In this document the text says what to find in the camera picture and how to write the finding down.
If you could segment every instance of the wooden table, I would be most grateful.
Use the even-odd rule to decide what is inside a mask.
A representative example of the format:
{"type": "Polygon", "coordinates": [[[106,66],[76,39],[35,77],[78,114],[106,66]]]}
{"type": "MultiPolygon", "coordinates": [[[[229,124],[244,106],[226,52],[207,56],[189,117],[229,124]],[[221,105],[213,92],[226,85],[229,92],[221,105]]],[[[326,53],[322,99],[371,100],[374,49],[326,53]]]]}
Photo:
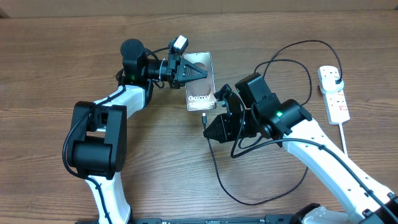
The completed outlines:
{"type": "MultiPolygon", "coordinates": [[[[73,223],[98,216],[87,184],[68,174],[61,160],[73,106],[115,90],[124,40],[136,38],[154,50],[179,34],[189,38],[187,52],[212,53],[216,88],[251,74],[285,45],[305,39],[331,44],[344,69],[349,156],[398,191],[397,11],[1,19],[0,223],[73,223]]],[[[318,67],[337,66],[332,52],[322,44],[302,44],[280,58],[308,67],[314,92],[306,109],[340,146],[317,87],[318,67]]],[[[307,75],[296,64],[275,63],[266,81],[281,101],[308,95],[307,75]]],[[[208,111],[209,122],[223,112],[220,106],[208,111]]],[[[136,218],[261,217],[293,213],[311,202],[342,210],[312,172],[273,202],[249,207],[232,201],[217,182],[200,116],[187,111],[184,89],[164,88],[155,89],[149,106],[127,122],[122,179],[136,218]]],[[[285,192],[305,170],[276,146],[232,160],[231,145],[213,142],[225,187],[245,202],[285,192]]]]}

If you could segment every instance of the white power strip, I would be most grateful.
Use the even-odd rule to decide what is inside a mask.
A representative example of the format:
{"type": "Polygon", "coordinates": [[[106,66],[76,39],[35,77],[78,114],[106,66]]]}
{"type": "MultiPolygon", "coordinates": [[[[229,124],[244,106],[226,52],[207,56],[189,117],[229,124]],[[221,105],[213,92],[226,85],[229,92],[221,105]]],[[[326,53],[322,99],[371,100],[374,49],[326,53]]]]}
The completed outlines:
{"type": "Polygon", "coordinates": [[[336,84],[335,80],[339,78],[339,72],[336,67],[322,66],[318,69],[318,78],[320,89],[325,102],[326,115],[329,124],[338,124],[343,143],[344,153],[347,154],[347,147],[343,132],[343,123],[349,120],[349,113],[346,98],[344,96],[344,84],[336,84]]]}

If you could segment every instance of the smartphone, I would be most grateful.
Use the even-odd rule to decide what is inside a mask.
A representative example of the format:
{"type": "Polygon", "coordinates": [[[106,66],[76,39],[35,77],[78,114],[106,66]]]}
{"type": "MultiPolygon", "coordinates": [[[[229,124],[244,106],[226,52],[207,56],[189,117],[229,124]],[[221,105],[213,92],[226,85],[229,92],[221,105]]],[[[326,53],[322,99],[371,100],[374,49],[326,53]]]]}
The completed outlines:
{"type": "Polygon", "coordinates": [[[210,52],[184,54],[184,58],[192,64],[207,71],[207,77],[185,84],[187,109],[189,111],[215,109],[215,85],[213,63],[210,52]]]}

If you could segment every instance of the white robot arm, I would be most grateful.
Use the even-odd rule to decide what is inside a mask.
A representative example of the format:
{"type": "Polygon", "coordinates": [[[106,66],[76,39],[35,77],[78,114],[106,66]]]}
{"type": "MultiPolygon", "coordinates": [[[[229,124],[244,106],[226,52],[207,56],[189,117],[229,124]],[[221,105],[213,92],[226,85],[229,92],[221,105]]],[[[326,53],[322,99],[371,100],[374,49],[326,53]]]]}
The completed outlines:
{"type": "Polygon", "coordinates": [[[132,220],[120,175],[127,153],[127,119],[150,102],[154,83],[159,88],[164,85],[156,82],[180,88],[207,77],[206,70],[181,57],[187,45],[183,36],[172,40],[168,48],[160,49],[169,50],[169,59],[160,63],[139,40],[125,41],[121,46],[124,68],[116,75],[118,89],[102,100],[75,105],[62,158],[67,171],[85,179],[94,195],[99,219],[89,223],[127,224],[132,220]],[[102,131],[105,137],[88,136],[87,131],[102,131]],[[76,167],[77,173],[70,167],[76,167]]]}
{"type": "Polygon", "coordinates": [[[279,144],[307,165],[346,211],[332,212],[319,207],[301,217],[300,222],[398,223],[396,195],[343,154],[302,105],[295,100],[281,103],[258,73],[237,82],[235,87],[240,97],[229,85],[215,93],[218,101],[226,105],[227,112],[219,114],[203,135],[220,143],[234,141],[232,158],[268,144],[279,144]],[[234,154],[239,139],[254,137],[258,132],[274,140],[234,154]]]}

